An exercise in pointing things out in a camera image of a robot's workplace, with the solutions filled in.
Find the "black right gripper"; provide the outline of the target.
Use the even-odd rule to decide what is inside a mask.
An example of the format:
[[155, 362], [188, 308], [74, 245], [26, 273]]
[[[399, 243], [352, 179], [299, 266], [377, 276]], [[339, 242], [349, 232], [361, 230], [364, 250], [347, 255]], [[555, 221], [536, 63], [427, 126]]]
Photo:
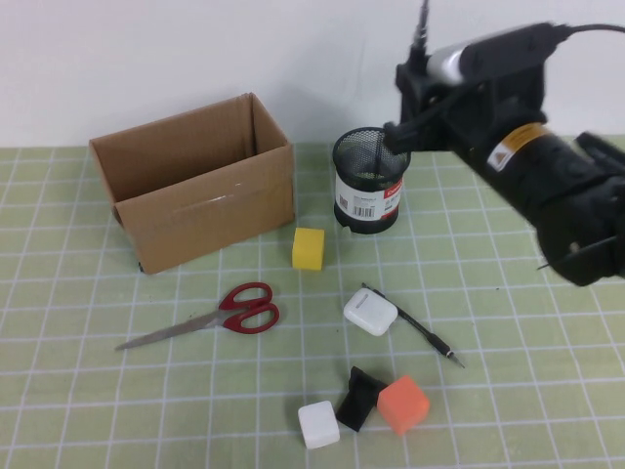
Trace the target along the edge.
[[[444, 146], [534, 228], [546, 264], [578, 286], [624, 274], [624, 150], [590, 132], [567, 143], [547, 126], [542, 65], [473, 85], [431, 81]], [[396, 67], [400, 122], [383, 126], [391, 152], [423, 151], [422, 64]]]

